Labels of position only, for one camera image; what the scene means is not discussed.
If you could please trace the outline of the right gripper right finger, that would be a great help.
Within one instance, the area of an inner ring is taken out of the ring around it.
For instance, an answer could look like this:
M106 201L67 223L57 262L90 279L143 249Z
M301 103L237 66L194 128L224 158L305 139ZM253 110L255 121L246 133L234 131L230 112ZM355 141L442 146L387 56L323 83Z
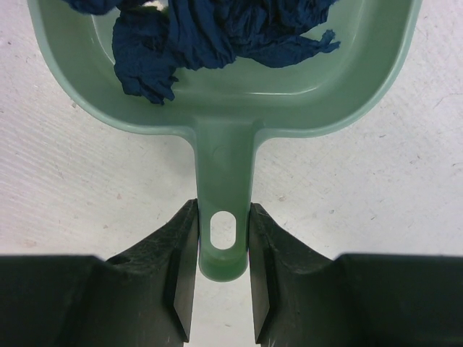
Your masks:
M285 231L259 204L250 209L248 246L257 345L365 345L339 265Z

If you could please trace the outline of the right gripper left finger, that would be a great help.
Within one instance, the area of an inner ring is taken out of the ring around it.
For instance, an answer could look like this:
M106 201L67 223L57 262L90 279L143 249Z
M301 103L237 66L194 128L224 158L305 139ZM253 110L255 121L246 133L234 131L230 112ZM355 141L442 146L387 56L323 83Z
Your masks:
M198 208L99 265L88 290L82 346L183 346L190 339Z

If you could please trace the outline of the green dustpan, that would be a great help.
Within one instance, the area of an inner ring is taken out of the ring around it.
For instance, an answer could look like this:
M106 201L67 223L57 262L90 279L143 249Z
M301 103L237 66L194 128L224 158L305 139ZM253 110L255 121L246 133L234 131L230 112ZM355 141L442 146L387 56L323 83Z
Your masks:
M114 74L112 27L118 11L92 17L63 1L30 1L42 56L68 96L109 126L175 135L195 152L200 270L211 280L247 267L247 229L255 154L274 137L317 137L370 111L394 83L407 56L420 1L338 1L327 30L341 45L300 64L270 69L237 59L223 69L177 72L172 102L156 106L124 94Z

